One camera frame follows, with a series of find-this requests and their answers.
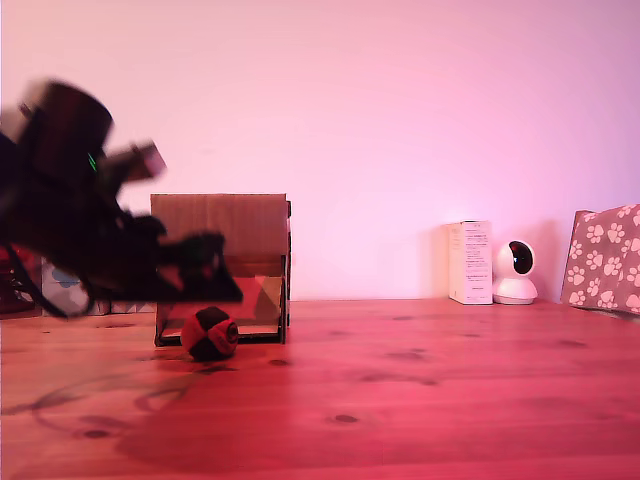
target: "wooden stand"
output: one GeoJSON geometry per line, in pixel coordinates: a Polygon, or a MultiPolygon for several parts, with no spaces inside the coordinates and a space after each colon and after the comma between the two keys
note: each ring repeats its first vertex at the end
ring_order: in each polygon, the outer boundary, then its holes
{"type": "MultiPolygon", "coordinates": [[[[241,340],[286,342],[290,324],[291,203],[286,195],[152,195],[151,213],[166,241],[202,232],[225,236],[225,261],[245,294],[242,305],[217,304],[238,324],[241,340]]],[[[156,345],[179,344],[184,319],[212,304],[159,304],[156,345]]]]}

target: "red and black ball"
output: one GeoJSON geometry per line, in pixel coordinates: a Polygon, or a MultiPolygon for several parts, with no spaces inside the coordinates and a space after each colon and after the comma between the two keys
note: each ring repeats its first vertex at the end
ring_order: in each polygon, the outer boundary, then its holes
{"type": "Polygon", "coordinates": [[[238,346],[238,325],[217,307],[188,317],[182,327],[182,346],[199,362],[231,357],[238,346]]]}

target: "white camera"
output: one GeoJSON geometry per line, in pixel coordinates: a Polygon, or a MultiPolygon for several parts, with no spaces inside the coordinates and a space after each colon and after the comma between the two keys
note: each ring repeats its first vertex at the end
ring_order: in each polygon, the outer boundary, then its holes
{"type": "Polygon", "coordinates": [[[521,240],[504,245],[496,256],[493,282],[493,301],[506,305],[529,305],[538,296],[538,290],[529,275],[535,267],[533,248],[521,240]]]}

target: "cardboard box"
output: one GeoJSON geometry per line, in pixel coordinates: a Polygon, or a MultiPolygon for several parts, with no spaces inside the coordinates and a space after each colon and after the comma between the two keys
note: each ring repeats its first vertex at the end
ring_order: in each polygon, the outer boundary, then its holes
{"type": "Polygon", "coordinates": [[[241,338],[286,341],[291,276],[291,204],[285,194],[154,194],[151,213],[167,228],[163,241],[196,232],[225,236],[225,262],[244,294],[241,304],[158,304],[156,345],[175,344],[185,318],[217,306],[241,338]]]}
{"type": "Polygon", "coordinates": [[[111,313],[153,313],[155,311],[155,303],[111,302],[111,313]]]}
{"type": "MultiPolygon", "coordinates": [[[[44,259],[42,260],[42,294],[56,307],[69,314],[81,311],[89,301],[78,278],[59,270],[44,259]]],[[[107,315],[110,310],[109,302],[96,301],[87,315],[107,315]]],[[[44,309],[43,314],[50,316],[44,309]]]]}
{"type": "Polygon", "coordinates": [[[448,227],[449,297],[464,305],[493,303],[491,223],[465,221],[448,227]]]}

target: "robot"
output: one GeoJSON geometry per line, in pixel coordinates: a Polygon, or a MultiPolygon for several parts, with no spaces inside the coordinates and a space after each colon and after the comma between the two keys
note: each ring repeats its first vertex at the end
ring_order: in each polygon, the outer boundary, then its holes
{"type": "Polygon", "coordinates": [[[135,302],[241,302],[243,295],[224,261],[224,237],[201,232],[163,242],[166,229],[150,215],[123,211],[123,184],[156,177],[165,162],[155,144],[107,156],[113,120],[90,94],[49,81],[15,140],[0,134],[0,245],[17,280],[54,316],[69,315],[30,280],[14,247],[46,258],[79,278],[96,300],[135,302]],[[179,281],[162,272],[172,268],[179,281]]]}

